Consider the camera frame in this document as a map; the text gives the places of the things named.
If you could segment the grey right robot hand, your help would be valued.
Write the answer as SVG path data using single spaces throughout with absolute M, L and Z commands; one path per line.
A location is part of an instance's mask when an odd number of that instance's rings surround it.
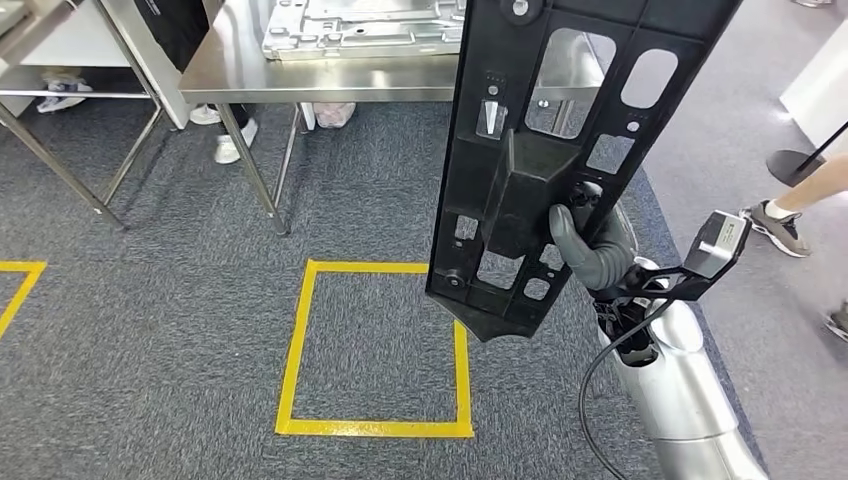
M 569 205 L 554 204 L 548 210 L 550 235 L 561 259 L 589 290 L 602 290 L 610 285 L 605 260 L 581 236 L 601 193 L 600 186 L 581 182 L 575 186 Z

